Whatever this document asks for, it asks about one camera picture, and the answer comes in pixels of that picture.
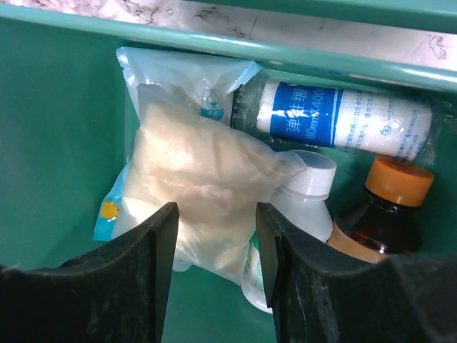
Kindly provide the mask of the zip bag of bandages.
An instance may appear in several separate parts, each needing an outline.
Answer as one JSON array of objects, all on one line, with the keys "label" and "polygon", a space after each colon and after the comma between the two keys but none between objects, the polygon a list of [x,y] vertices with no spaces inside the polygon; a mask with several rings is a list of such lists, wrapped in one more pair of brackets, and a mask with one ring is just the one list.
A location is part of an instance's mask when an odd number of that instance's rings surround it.
[{"label": "zip bag of bandages", "polygon": [[176,258],[240,284],[256,205],[306,164],[201,116],[160,86],[142,84],[137,95],[140,125],[112,237],[174,202]]}]

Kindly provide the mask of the blue cotton swab bag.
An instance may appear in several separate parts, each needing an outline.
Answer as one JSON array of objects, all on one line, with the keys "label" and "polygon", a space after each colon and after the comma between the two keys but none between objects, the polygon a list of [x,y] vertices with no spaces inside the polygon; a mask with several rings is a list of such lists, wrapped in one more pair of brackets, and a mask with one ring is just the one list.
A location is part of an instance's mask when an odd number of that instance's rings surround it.
[{"label": "blue cotton swab bag", "polygon": [[[254,61],[127,46],[119,48],[116,57],[138,119],[137,89],[147,84],[164,88],[201,116],[230,127],[233,93],[260,70]],[[121,209],[129,163],[101,204],[93,235],[96,241],[116,238],[112,231]]]}]

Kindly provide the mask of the white bottle blue label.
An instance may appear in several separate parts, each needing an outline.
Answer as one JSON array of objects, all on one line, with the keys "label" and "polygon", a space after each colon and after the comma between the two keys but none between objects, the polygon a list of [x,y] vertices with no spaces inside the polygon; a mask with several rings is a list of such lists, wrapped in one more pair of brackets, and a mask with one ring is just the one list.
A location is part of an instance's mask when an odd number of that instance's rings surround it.
[{"label": "white bottle blue label", "polygon": [[414,160],[430,142],[437,121],[426,100],[260,76],[238,91],[230,125],[281,147],[357,149]]}]

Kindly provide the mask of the amber bottle orange label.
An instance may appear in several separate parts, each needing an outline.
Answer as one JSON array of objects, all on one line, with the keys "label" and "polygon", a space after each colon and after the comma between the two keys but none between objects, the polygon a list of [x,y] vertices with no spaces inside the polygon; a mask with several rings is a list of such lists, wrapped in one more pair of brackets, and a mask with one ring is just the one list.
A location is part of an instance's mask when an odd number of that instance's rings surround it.
[{"label": "amber bottle orange label", "polygon": [[375,158],[362,200],[333,221],[327,245],[368,263],[417,252],[421,246],[416,212],[434,175],[421,166],[389,156]]}]

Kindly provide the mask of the green plastic medicine box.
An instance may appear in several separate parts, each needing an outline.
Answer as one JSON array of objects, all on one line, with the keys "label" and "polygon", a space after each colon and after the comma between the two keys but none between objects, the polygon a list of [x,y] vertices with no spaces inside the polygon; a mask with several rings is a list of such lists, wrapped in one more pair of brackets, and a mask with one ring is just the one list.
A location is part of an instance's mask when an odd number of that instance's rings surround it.
[{"label": "green plastic medicine box", "polygon": [[[456,69],[332,54],[232,36],[1,3],[1,268],[57,268],[104,244],[91,239],[103,196],[123,167],[134,109],[115,50],[253,59],[322,86],[408,91],[446,121],[424,159],[435,184],[421,211],[419,254],[456,257]],[[160,342],[278,342],[273,315],[214,274],[171,271]]]}]

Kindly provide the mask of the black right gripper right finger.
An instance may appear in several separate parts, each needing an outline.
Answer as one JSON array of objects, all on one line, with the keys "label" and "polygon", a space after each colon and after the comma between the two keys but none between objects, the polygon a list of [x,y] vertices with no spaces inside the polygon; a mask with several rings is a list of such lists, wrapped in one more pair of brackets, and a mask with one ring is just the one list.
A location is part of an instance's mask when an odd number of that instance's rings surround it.
[{"label": "black right gripper right finger", "polygon": [[278,342],[454,342],[456,257],[369,264],[256,207],[267,305]]}]

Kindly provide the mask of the white bottle green label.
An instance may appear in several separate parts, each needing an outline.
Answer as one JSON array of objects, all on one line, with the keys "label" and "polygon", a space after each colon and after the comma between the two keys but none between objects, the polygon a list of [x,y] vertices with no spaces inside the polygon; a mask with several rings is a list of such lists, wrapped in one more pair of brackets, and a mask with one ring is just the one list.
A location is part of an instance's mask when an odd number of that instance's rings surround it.
[{"label": "white bottle green label", "polygon": [[[271,203],[295,226],[325,243],[333,230],[333,222],[325,201],[328,199],[336,162],[322,154],[295,150],[306,169],[280,186],[271,197]],[[241,290],[245,298],[267,314],[263,289],[261,258],[256,235],[251,238]]]}]

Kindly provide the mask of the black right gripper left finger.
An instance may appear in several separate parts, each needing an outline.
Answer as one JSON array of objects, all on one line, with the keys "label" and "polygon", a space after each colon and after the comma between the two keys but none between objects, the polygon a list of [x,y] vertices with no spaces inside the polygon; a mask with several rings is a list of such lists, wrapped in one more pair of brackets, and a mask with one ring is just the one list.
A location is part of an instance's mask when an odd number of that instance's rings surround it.
[{"label": "black right gripper left finger", "polygon": [[57,268],[1,268],[3,342],[160,342],[176,203]]}]

